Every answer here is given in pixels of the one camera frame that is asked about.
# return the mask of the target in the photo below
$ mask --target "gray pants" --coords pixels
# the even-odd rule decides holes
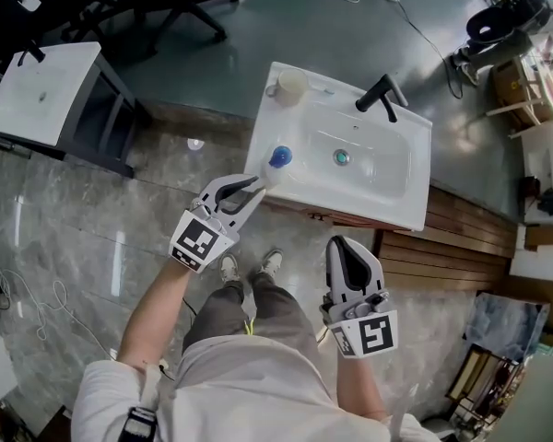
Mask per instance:
[[[469,44],[469,61],[476,71],[488,65],[505,64],[516,56],[524,55],[531,50],[533,43],[525,32],[515,30],[504,41],[480,52],[484,47]]]
[[[273,278],[266,273],[257,273],[251,285],[257,308],[254,335],[297,349],[318,366],[315,333],[297,300],[287,290],[275,285]],[[223,288],[214,291],[184,336],[182,351],[210,337],[245,334],[244,322],[249,318],[241,308],[243,298],[241,282],[227,282]]]

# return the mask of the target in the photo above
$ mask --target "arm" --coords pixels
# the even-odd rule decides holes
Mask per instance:
[[[344,358],[338,352],[338,405],[343,410],[382,421],[387,417],[385,406],[366,359]]]
[[[551,52],[553,51],[553,38],[549,36],[547,38],[547,42],[545,43],[545,49],[543,50],[543,60],[546,62],[549,62],[553,57],[551,55]]]
[[[131,315],[117,361],[145,372],[157,364],[170,341],[191,272],[168,259]]]

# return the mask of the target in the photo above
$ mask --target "blue cap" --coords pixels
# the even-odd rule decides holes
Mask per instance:
[[[268,165],[275,169],[285,167],[293,158],[293,153],[285,145],[280,145],[273,151],[273,156],[270,157]]]

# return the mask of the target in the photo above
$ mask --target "cup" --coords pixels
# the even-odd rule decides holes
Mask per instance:
[[[266,88],[266,95],[283,107],[297,105],[310,88],[310,82],[302,70],[286,69],[278,75],[276,83]]]

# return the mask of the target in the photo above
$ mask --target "white sink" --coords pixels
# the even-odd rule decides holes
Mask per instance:
[[[294,67],[272,63],[266,86],[288,68]],[[263,95],[245,173],[262,177],[268,152],[287,145],[288,175],[267,196],[421,230],[432,123],[396,105],[398,121],[389,122],[380,101],[361,113],[355,102],[364,90],[303,72],[312,89],[298,105],[283,108]],[[339,151],[349,156],[346,165],[335,162]]]

